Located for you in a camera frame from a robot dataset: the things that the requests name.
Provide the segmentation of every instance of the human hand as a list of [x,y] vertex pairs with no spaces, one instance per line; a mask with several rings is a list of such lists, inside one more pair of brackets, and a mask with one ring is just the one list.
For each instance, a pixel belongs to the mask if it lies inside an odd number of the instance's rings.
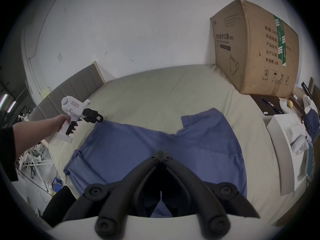
[[58,132],[61,129],[61,126],[64,123],[64,121],[71,123],[70,119],[71,119],[70,116],[67,114],[60,114],[60,115],[56,116],[55,118],[53,118],[55,131]]

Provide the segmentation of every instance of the yellow object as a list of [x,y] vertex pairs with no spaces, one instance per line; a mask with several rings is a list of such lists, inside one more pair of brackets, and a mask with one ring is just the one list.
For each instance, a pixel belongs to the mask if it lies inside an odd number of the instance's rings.
[[291,109],[294,106],[294,104],[292,103],[292,101],[287,99],[287,106]]
[[47,88],[44,88],[40,94],[41,94],[41,97],[44,99],[48,96],[49,93],[51,93],[51,91],[50,91],[50,88],[47,87]]

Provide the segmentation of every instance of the blue crate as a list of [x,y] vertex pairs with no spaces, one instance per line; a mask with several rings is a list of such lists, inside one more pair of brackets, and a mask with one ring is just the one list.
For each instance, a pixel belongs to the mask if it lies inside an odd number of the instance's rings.
[[62,189],[62,180],[55,177],[53,182],[51,183],[51,186],[54,192],[58,192],[59,190]]

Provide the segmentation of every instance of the red label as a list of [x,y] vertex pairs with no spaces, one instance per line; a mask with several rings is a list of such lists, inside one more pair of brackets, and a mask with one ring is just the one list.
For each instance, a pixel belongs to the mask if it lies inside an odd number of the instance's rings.
[[74,105],[75,107],[79,107],[79,104],[75,103],[74,101],[72,101],[71,104]]

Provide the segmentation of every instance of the screw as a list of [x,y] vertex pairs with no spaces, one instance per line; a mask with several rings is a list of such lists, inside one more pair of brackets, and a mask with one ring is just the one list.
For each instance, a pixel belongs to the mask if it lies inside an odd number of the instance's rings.
[[111,236],[117,230],[117,224],[109,218],[98,218],[96,224],[96,232],[99,235]]
[[228,195],[232,192],[231,188],[229,186],[223,186],[221,189],[220,189],[221,193],[224,194],[224,195]]
[[94,187],[90,189],[89,193],[93,196],[98,196],[102,192],[101,188]]
[[209,229],[216,235],[224,236],[230,229],[230,223],[227,218],[219,216],[209,222]]

